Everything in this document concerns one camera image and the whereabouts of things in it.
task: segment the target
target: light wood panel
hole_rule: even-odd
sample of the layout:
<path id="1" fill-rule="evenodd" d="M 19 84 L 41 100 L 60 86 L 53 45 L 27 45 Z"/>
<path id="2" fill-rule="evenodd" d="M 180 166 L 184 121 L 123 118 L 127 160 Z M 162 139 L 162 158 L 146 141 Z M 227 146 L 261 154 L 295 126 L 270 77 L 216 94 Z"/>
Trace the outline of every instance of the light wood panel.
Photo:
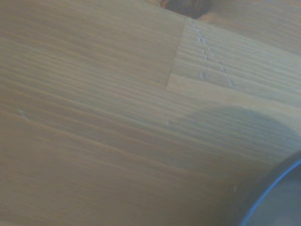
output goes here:
<path id="1" fill-rule="evenodd" d="M 213 0 L 210 24 L 298 54 L 301 44 L 299 0 Z"/>
<path id="2" fill-rule="evenodd" d="M 188 19 L 167 90 L 299 117 L 300 62 L 294 54 Z"/>
<path id="3" fill-rule="evenodd" d="M 236 193 L 301 148 L 294 55 L 284 61 L 237 35 L 230 42 L 142 0 L 0 5 L 0 224 L 212 226 Z M 244 95 L 254 108 L 217 95 L 242 94 L 227 79 L 193 77 L 222 75 L 200 55 L 195 29 L 217 43 L 229 72 L 242 69 L 229 76 L 252 84 Z M 261 63 L 249 48 L 257 44 Z M 229 52 L 236 45 L 246 51 L 241 65 Z M 220 89 L 192 97 L 172 89 L 177 78 L 184 91 Z M 262 80 L 268 89 L 254 91 Z"/>

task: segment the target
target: wood grain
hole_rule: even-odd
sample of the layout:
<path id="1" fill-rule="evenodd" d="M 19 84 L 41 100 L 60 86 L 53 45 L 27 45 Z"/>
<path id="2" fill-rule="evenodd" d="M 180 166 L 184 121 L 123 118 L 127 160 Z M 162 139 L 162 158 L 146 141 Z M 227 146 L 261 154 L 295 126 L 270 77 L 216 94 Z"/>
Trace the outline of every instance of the wood grain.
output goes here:
<path id="1" fill-rule="evenodd" d="M 143 0 L 0 5 L 0 225 L 212 226 L 301 148 L 296 55 L 196 24 L 242 93 Z"/>

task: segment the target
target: scratch mark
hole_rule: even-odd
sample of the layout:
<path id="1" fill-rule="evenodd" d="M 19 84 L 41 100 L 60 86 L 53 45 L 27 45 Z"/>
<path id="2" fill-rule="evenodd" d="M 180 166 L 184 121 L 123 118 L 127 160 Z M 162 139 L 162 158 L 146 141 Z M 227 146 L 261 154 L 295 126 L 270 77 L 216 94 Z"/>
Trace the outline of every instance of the scratch mark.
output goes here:
<path id="1" fill-rule="evenodd" d="M 231 88 L 235 89 L 235 84 L 231 78 L 227 77 L 227 82 L 229 83 Z"/>
<path id="2" fill-rule="evenodd" d="M 20 113 L 21 117 L 24 118 L 26 121 L 30 121 L 29 118 L 26 116 L 25 111 L 18 108 L 18 112 Z"/>
<path id="3" fill-rule="evenodd" d="M 199 74 L 199 78 L 200 78 L 201 80 L 205 81 L 205 79 L 206 79 L 205 73 L 204 73 L 204 72 L 201 72 L 201 73 Z"/>

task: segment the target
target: wood plank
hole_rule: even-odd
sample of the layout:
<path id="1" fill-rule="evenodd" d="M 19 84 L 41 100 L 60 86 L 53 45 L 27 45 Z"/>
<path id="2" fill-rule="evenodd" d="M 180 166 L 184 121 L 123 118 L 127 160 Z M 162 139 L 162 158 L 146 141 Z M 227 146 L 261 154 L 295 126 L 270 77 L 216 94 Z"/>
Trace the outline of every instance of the wood plank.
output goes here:
<path id="1" fill-rule="evenodd" d="M 184 19 L 145 5 L 4 0 L 0 36 L 165 86 Z"/>
<path id="2" fill-rule="evenodd" d="M 202 19 L 227 31 L 300 56 L 299 0 L 216 0 Z"/>
<path id="3" fill-rule="evenodd" d="M 167 90 L 298 117 L 300 62 L 294 54 L 187 20 Z"/>

